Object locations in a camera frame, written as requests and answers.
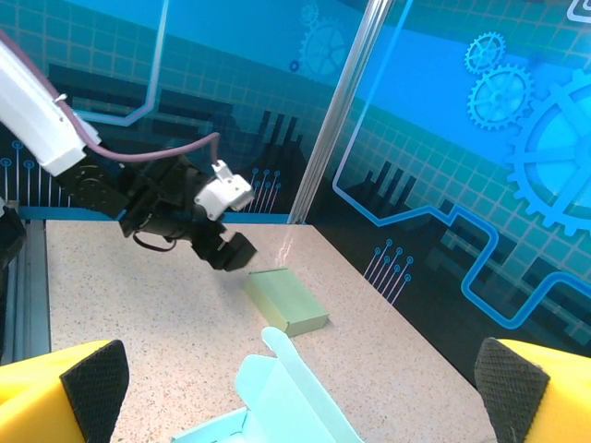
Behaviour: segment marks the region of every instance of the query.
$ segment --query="circuit line graphic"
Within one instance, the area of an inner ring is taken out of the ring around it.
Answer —
[[[492,318],[499,325],[506,329],[517,329],[524,324],[524,322],[529,318],[530,314],[534,311],[534,309],[536,309],[536,307],[549,293],[549,291],[557,284],[566,284],[586,296],[589,296],[589,294],[591,294],[591,284],[582,281],[578,277],[575,277],[574,275],[568,272],[552,272],[530,294],[525,303],[523,303],[523,305],[520,307],[520,309],[515,313],[513,317],[506,317],[493,306],[491,306],[489,303],[487,303],[483,298],[478,296],[472,290],[471,287],[472,284],[475,282],[480,271],[486,267],[488,260],[490,259],[490,257],[495,251],[495,248],[499,244],[499,233],[490,222],[485,221],[484,219],[478,217],[470,210],[457,204],[452,207],[449,213],[445,213],[436,208],[435,206],[427,205],[422,208],[408,210],[406,212],[394,214],[389,217],[379,218],[376,215],[374,215],[370,210],[365,208],[361,203],[356,201],[353,197],[348,195],[346,191],[341,189],[338,185],[339,178],[341,178],[346,161],[351,153],[353,145],[355,144],[357,134],[359,133],[359,129],[363,124],[365,116],[368,112],[368,108],[380,84],[386,65],[392,55],[392,50],[398,40],[398,37],[400,36],[400,32],[404,26],[404,22],[406,21],[412,4],[413,0],[408,0],[404,7],[403,13],[400,16],[398,24],[396,25],[396,28],[392,35],[392,39],[388,45],[388,48],[386,49],[385,55],[383,56],[378,73],[374,79],[371,89],[369,90],[369,94],[366,98],[366,103],[363,108],[363,111],[361,112],[361,115],[359,116],[359,119],[356,123],[356,127],[353,131],[353,134],[349,139],[344,155],[341,158],[341,162],[337,169],[336,175],[332,180],[332,190],[335,192],[335,194],[337,194],[344,201],[349,203],[355,210],[357,210],[361,215],[366,217],[377,227],[388,226],[390,224],[411,220],[415,217],[430,215],[440,220],[449,227],[451,227],[458,218],[465,219],[466,221],[472,223],[474,226],[486,233],[488,235],[488,241],[482,249],[482,251],[480,252],[480,254],[478,255],[478,257],[476,258],[476,260],[474,261],[472,267],[465,274],[464,279],[461,283],[461,290],[464,296],[470,302],[472,302],[476,307],[478,307],[482,312],[484,312],[487,316]]]
[[[141,117],[151,113],[156,107],[156,91],[158,90],[158,80],[160,77],[160,65],[163,59],[164,36],[166,34],[166,20],[168,18],[169,0],[163,0],[163,10],[160,15],[160,24],[156,34],[156,44],[154,47],[154,59],[151,65],[150,80],[146,89],[146,99],[138,109],[126,116],[109,115],[101,113],[92,113],[88,111],[76,110],[76,113],[84,120],[95,123],[105,123],[113,126],[128,127],[136,123]]]

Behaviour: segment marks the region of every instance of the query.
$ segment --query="blue printed backdrop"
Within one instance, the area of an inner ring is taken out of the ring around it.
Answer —
[[[584,6],[396,2],[308,219],[471,380],[487,336],[591,355]]]
[[[0,27],[111,149],[219,131],[221,158],[256,188],[245,211],[283,214],[361,17],[337,0],[0,0]],[[62,217],[75,203],[15,148],[0,128],[3,197]],[[208,152],[190,158],[209,167]]]

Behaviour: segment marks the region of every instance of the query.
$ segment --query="speckled countertop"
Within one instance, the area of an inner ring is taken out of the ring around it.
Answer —
[[[480,443],[494,436],[477,392],[312,226],[230,226],[259,249],[250,270],[288,266],[331,313],[294,338],[358,434],[371,442]],[[54,350],[120,339],[131,371],[113,442],[170,442],[242,407],[234,377],[269,354],[241,290],[188,244],[158,254],[111,222],[47,223]]]

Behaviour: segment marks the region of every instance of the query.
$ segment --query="grid pattern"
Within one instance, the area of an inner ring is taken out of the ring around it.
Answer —
[[[0,0],[0,25],[31,59],[147,84],[156,31],[63,0]],[[297,116],[306,157],[333,87],[167,36],[159,86],[233,104],[241,130],[257,132],[264,111]]]
[[[571,2],[415,0],[405,27],[466,43],[496,31],[507,41],[510,54],[587,69],[591,35],[584,23],[567,19]]]
[[[347,122],[344,133],[348,137],[343,136],[339,141],[335,160],[341,159],[355,122],[356,119]],[[335,160],[330,174],[338,165]],[[527,203],[514,198],[517,186],[507,182],[509,172],[506,169],[381,109],[370,107],[339,186],[347,188],[363,182],[368,170],[379,171],[385,161],[404,170],[403,177],[416,178],[406,199],[411,208],[441,207],[445,200],[457,202],[491,222],[501,235],[515,242],[515,248],[502,264],[490,260],[487,266],[524,293],[535,289],[526,282],[525,275],[539,257],[556,269],[591,281],[589,233],[580,231],[568,237],[559,225],[550,229],[543,227],[542,217],[528,215]],[[390,171],[384,183],[388,183],[393,174],[394,171]],[[379,191],[382,196],[385,187]],[[400,192],[402,188],[390,198],[391,203],[397,200]],[[458,245],[473,257],[480,254],[456,233],[447,232],[443,243],[449,247]],[[548,297],[542,305],[567,324],[564,332],[574,340],[582,345],[591,341],[591,327],[573,312]]]

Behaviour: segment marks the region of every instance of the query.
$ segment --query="purple cable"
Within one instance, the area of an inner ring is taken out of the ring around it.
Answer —
[[[72,108],[62,100],[61,94],[55,89],[51,81],[41,72],[41,70],[30,60],[30,58],[24,53],[20,47],[6,35],[3,30],[0,30],[0,42],[2,42],[10,51],[12,51],[17,58],[20,59],[23,65],[31,72],[31,74],[39,80],[42,86],[47,90],[47,93],[55,104],[64,112],[67,119],[70,121],[72,126],[76,129],[76,132],[84,140],[86,145],[99,155],[107,159],[114,160],[116,162],[150,162],[153,160],[165,159],[168,157],[174,157],[176,155],[183,155],[194,150],[201,149],[208,144],[211,144],[211,162],[212,164],[218,163],[218,143],[220,141],[220,133],[212,132],[208,136],[201,138],[188,145],[179,146],[178,148],[169,148],[167,150],[158,150],[154,152],[144,152],[141,154],[121,154],[119,152],[112,152],[107,150],[100,145],[97,145],[92,141],[80,121],[74,115]]]

